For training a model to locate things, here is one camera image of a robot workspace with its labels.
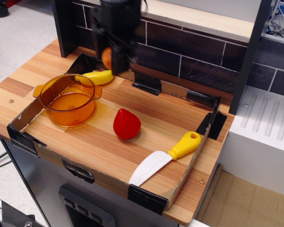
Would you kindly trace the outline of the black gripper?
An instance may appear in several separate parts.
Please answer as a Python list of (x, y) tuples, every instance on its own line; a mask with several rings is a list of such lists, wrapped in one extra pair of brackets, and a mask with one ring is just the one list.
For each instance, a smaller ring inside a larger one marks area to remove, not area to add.
[(141, 20), (140, 0), (101, 0), (93, 14), (93, 42), (98, 59), (104, 60), (104, 51), (111, 48), (111, 57), (105, 66), (114, 75), (129, 70), (134, 62), (137, 46), (136, 29)]

